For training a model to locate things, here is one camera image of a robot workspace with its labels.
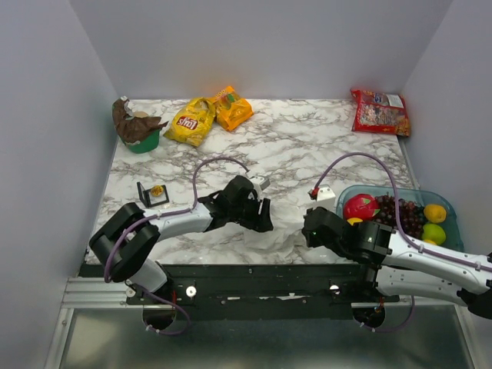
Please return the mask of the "white cloth garment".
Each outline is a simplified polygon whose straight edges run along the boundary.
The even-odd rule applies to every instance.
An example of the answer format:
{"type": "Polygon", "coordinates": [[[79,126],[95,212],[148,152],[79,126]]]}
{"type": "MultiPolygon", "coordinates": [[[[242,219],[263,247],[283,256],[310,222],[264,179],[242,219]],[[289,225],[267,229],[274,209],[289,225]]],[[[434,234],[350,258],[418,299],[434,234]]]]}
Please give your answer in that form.
{"type": "Polygon", "coordinates": [[[306,248],[307,242],[301,229],[304,225],[306,207],[291,204],[274,204],[270,206],[272,231],[259,233],[244,229],[244,246],[261,253],[289,254],[296,247],[306,248]]]}

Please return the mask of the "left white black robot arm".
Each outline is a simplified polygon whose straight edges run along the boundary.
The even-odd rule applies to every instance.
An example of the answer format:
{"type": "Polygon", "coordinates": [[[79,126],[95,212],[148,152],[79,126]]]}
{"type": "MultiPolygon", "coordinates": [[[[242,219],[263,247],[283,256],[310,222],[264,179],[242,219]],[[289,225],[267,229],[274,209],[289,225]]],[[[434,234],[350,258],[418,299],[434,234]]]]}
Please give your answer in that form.
{"type": "Polygon", "coordinates": [[[271,200],[262,194],[269,185],[264,176],[237,175],[224,189],[199,198],[192,209],[143,210],[130,202],[96,231],[88,245],[103,264],[106,280],[129,281],[160,304],[169,298],[171,286],[164,268],[149,258],[152,248],[169,238],[214,231],[228,223],[258,233],[272,231],[271,200]]]}

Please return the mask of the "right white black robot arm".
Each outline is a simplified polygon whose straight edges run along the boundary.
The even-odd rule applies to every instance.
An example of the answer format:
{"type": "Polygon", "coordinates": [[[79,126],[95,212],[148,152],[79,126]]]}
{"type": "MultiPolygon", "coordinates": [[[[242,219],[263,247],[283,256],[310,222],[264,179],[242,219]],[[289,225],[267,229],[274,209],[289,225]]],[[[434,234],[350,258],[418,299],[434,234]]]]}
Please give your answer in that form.
{"type": "Polygon", "coordinates": [[[412,240],[372,221],[351,225],[322,207],[307,210],[301,232],[308,247],[325,247],[340,258],[369,267],[370,274],[353,284],[362,301],[378,295],[412,295],[448,301],[478,317],[491,317],[489,256],[412,240]]]}

